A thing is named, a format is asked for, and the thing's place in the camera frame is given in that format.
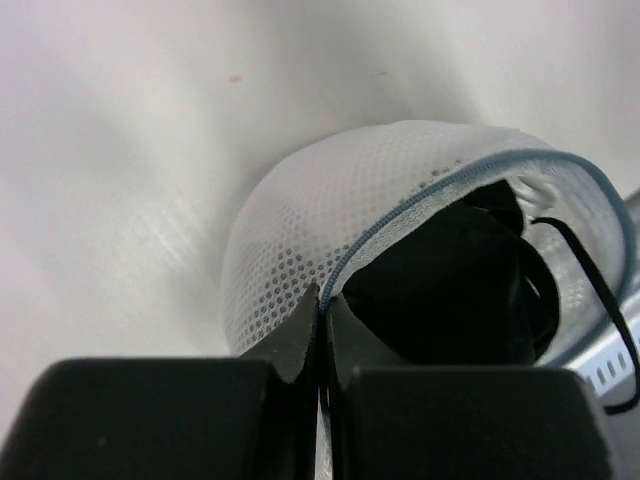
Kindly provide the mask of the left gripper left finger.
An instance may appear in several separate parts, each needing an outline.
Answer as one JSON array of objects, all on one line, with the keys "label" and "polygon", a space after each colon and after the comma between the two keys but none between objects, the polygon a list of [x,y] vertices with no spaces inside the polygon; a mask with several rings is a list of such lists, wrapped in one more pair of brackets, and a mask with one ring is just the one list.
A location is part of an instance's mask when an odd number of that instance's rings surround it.
[{"label": "left gripper left finger", "polygon": [[58,362],[1,451],[5,479],[310,479],[318,289],[238,357]]}]

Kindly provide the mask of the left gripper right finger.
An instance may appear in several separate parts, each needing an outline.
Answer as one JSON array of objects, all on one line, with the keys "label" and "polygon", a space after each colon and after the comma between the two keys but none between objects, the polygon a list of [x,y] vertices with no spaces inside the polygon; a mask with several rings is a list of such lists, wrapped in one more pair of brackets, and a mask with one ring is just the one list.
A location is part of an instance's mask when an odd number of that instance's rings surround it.
[{"label": "left gripper right finger", "polygon": [[341,297],[325,316],[337,479],[628,479],[603,407],[557,368],[421,366]]}]

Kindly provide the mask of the white mesh laundry bag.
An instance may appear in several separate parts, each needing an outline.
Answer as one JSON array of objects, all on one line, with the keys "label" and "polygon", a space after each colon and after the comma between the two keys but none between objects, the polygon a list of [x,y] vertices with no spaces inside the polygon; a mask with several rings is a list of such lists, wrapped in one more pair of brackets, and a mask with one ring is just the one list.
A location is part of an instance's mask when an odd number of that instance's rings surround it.
[{"label": "white mesh laundry bag", "polygon": [[516,129],[402,121],[345,131],[282,160],[232,229],[222,269],[229,349],[258,343],[311,283],[327,304],[437,211],[507,180],[527,220],[567,223],[617,297],[630,288],[636,230],[606,175]]}]

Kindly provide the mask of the black bra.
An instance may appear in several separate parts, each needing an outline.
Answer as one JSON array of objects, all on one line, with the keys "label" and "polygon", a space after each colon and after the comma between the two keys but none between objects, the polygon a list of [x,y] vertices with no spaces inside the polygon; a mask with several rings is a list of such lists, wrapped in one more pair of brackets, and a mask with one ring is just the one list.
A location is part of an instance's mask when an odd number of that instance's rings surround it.
[{"label": "black bra", "polygon": [[340,302],[350,317],[331,326],[346,334],[332,343],[336,388],[421,415],[635,409],[637,392],[606,402],[580,372],[542,364],[564,317],[559,282],[525,228],[512,186],[500,180],[356,271]]}]

